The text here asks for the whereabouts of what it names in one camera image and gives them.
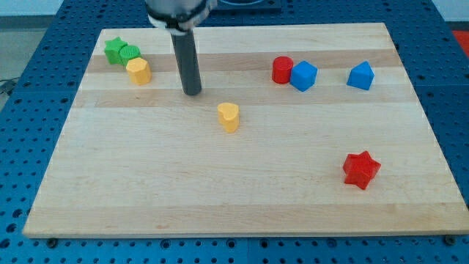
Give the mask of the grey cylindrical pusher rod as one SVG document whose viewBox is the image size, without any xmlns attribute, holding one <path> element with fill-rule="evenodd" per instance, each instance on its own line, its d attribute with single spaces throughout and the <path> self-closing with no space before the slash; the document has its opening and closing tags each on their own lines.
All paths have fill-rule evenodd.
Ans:
<svg viewBox="0 0 469 264">
<path fill-rule="evenodd" d="M 198 95 L 202 90 L 202 81 L 193 32 L 172 33 L 171 41 L 177 60 L 182 90 L 189 96 Z"/>
</svg>

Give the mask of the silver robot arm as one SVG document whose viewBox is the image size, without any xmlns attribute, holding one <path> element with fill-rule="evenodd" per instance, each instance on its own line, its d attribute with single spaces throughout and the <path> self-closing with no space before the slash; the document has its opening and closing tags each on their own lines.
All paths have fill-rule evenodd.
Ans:
<svg viewBox="0 0 469 264">
<path fill-rule="evenodd" d="M 186 95 L 202 90 L 193 29 L 208 17 L 217 0 L 145 0 L 149 22 L 171 34 L 174 54 Z"/>
</svg>

